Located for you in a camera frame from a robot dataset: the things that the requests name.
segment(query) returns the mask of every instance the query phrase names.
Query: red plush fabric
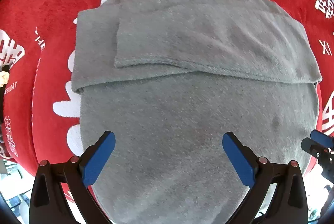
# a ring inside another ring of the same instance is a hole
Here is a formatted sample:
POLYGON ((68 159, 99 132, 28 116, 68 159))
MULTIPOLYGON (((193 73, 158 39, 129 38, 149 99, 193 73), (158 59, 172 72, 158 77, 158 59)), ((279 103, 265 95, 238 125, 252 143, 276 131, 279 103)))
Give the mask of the red plush fabric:
MULTIPOLYGON (((317 10, 316 0, 273 1, 305 26, 323 74, 322 101, 326 104, 334 91, 331 77, 334 71, 334 17, 326 18, 326 12, 317 10), (323 41, 326 42, 325 54, 323 41)), ((36 171, 37 161, 46 158, 51 163, 63 162, 73 155, 66 140, 68 135, 71 138, 79 135, 80 99, 70 89, 69 58, 75 49, 76 33, 73 20, 79 11, 99 4, 100 0, 2 0, 0 3, 0 29, 26 48, 25 56, 12 68, 10 83, 18 80, 20 85, 6 95, 4 114, 11 118, 18 152, 15 158, 31 173, 36 171)))

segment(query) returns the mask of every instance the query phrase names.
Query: gray fabric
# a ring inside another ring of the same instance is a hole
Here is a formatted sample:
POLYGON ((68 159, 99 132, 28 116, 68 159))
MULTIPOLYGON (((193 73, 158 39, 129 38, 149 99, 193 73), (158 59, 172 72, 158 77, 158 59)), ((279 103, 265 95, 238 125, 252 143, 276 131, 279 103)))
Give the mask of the gray fabric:
POLYGON ((248 188, 223 134, 304 171, 320 80, 303 26, 268 0, 109 0, 81 12, 72 88, 83 146, 116 136, 98 202, 117 224, 226 222, 248 188))

